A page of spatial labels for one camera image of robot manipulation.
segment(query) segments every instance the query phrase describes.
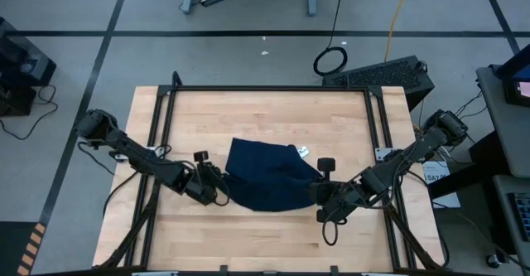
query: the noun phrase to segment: yellow cable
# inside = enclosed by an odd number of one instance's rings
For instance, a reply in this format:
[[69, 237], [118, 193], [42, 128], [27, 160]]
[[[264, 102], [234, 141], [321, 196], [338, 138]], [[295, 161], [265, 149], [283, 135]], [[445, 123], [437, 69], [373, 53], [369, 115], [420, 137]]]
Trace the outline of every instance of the yellow cable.
[[396, 12], [394, 13], [394, 18], [392, 18], [392, 25], [390, 25], [390, 33], [388, 34], [388, 43], [387, 43], [387, 52], [384, 54], [384, 61], [387, 61], [388, 54], [390, 53], [390, 43], [392, 42], [392, 34], [394, 31], [394, 24], [396, 23], [396, 19], [398, 18], [399, 10], [401, 9], [401, 6], [403, 5], [403, 2], [405, 0], [399, 0], [399, 4], [397, 5]]

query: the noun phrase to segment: black metal frame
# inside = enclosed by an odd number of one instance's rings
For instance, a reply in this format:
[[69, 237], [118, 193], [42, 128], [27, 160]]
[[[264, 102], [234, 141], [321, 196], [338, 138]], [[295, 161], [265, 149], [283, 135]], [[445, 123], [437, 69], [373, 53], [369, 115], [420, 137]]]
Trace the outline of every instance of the black metal frame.
[[[385, 145], [387, 148], [390, 148], [392, 146], [392, 138], [390, 134], [390, 128], [388, 126], [388, 117], [386, 113], [386, 109], [384, 106], [383, 101], [383, 93], [381, 90], [381, 87], [379, 86], [367, 86], [367, 87], [354, 87], [354, 88], [337, 88], [337, 87], [325, 87], [325, 86], [240, 86], [240, 85], [234, 85], [234, 86], [216, 86], [216, 85], [182, 85], [180, 78], [177, 76], [173, 76], [173, 85], [160, 85], [158, 87], [157, 91], [157, 99], [155, 102], [155, 108], [153, 111], [152, 116], [152, 125], [149, 133], [149, 138], [147, 140], [147, 144], [150, 146], [155, 145], [155, 138], [157, 136], [157, 129], [158, 124], [160, 123], [160, 112], [161, 112], [161, 105], [163, 103], [164, 97], [167, 93], [169, 93], [169, 101], [168, 101], [168, 107], [166, 111], [166, 117], [164, 122], [164, 128], [162, 131], [162, 137], [161, 137], [161, 145], [167, 144], [169, 140], [169, 131], [171, 127], [171, 121], [172, 121], [172, 115], [173, 115], [173, 109], [175, 107], [176, 102], [176, 93], [178, 91], [293, 91], [293, 92], [303, 92], [303, 91], [311, 91], [311, 92], [360, 92], [364, 94], [364, 102], [366, 106], [366, 112], [368, 117], [368, 124], [370, 129], [370, 137], [372, 140], [372, 150], [374, 159], [377, 159], [375, 156], [375, 149], [379, 148], [379, 140], [378, 140], [378, 134], [377, 134], [377, 128], [375, 123], [375, 117], [373, 115], [373, 106], [372, 106], [372, 100], [371, 100], [371, 94], [373, 94], [377, 101], [378, 101], [378, 110], [381, 118], [381, 124], [383, 129], [383, 137], [385, 141]], [[138, 221], [140, 213], [142, 212], [142, 207], [144, 204], [144, 199], [146, 195], [146, 189], [147, 189], [147, 179], [148, 176], [143, 176], [140, 181], [140, 186], [138, 188], [138, 194], [137, 194], [137, 200], [136, 205], [134, 209], [134, 217], [132, 218], [132, 222], [135, 223]], [[155, 182], [152, 186], [152, 194], [156, 195], [156, 199], [158, 199], [158, 193], [160, 191], [160, 183]], [[397, 189], [397, 208], [399, 211], [399, 215], [401, 216], [402, 220], [407, 223], [407, 217], [405, 212], [405, 206], [402, 199], [402, 192], [401, 189]], [[152, 243], [152, 235], [154, 230], [154, 222], [156, 218], [157, 209], [153, 211], [152, 216], [147, 221], [147, 228], [144, 238], [144, 244], [142, 247], [142, 255], [141, 255], [141, 263], [140, 267], [146, 269], [149, 261], [149, 255], [151, 253], [151, 243]], [[388, 237], [388, 247], [390, 252], [390, 257], [392, 261], [393, 270], [402, 269], [400, 263], [399, 263], [399, 253], [398, 253], [398, 245], [396, 241], [395, 231], [393, 227], [393, 223], [391, 218], [385, 214], [385, 226], [387, 231], [387, 237]], [[125, 257], [124, 266], [131, 266], [133, 264], [133, 257], [134, 257], [134, 250], [135, 250], [135, 244], [136, 242], [133, 242], [131, 246], [128, 249], [128, 252]], [[415, 262], [415, 256], [412, 252], [412, 248], [409, 246], [407, 242], [405, 242], [405, 248], [407, 251], [407, 262], [408, 267], [410, 269], [416, 268], [416, 262]], [[179, 272], [179, 274], [189, 274], [189, 275], [223, 275], [226, 274], [228, 271], [228, 267], [221, 266], [220, 271], [211, 271], [211, 272], [193, 272], [193, 271], [183, 271]], [[339, 270], [336, 266], [330, 266], [330, 271], [332, 275], [359, 275], [358, 273], [339, 273]], [[243, 274], [249, 275], [249, 274], [263, 274], [263, 272], [260, 273], [254, 273], [254, 272], [242, 272]], [[289, 275], [329, 275], [329, 273], [281, 273], [281, 274], [289, 274]]]

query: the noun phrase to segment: sticker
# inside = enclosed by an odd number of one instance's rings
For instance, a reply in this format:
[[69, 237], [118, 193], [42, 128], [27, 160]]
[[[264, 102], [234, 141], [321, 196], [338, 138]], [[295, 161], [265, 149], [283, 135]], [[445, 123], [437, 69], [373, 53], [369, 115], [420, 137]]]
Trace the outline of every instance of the sticker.
[[306, 147], [298, 148], [298, 154], [303, 158], [309, 154], [309, 150]]
[[[447, 162], [445, 161], [427, 161], [423, 163], [423, 177], [427, 184], [436, 182], [444, 177], [449, 176], [449, 168], [447, 167]], [[450, 208], [460, 208], [460, 201], [456, 192], [449, 193], [446, 196], [438, 197], [434, 202], [439, 203], [443, 206]], [[434, 205], [435, 209], [443, 208], [443, 206]]]

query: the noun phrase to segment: computer monitor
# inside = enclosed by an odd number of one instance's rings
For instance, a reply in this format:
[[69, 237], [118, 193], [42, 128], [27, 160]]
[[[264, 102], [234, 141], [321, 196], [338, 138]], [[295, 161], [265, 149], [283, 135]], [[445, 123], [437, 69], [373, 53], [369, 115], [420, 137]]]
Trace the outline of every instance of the computer monitor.
[[503, 81], [507, 103], [530, 107], [530, 45], [496, 68], [495, 75]]

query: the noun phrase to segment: black box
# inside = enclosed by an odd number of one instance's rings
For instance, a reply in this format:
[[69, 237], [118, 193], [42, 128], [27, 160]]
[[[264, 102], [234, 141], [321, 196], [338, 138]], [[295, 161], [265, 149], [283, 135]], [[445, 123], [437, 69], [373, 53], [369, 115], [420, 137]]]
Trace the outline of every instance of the black box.
[[405, 89], [409, 111], [434, 89], [425, 63], [420, 62], [416, 56], [329, 75], [324, 77], [322, 85], [344, 88], [368, 85], [402, 86]]

